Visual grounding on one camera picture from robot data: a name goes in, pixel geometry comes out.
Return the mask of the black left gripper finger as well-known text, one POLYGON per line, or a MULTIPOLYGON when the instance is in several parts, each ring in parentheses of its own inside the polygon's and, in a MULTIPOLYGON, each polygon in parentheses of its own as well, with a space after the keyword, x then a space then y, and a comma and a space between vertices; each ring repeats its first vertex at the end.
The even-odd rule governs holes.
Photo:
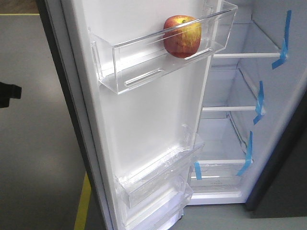
POLYGON ((22 88, 14 84, 0 83, 0 107, 7 108, 10 105, 10 99, 21 99, 22 88))

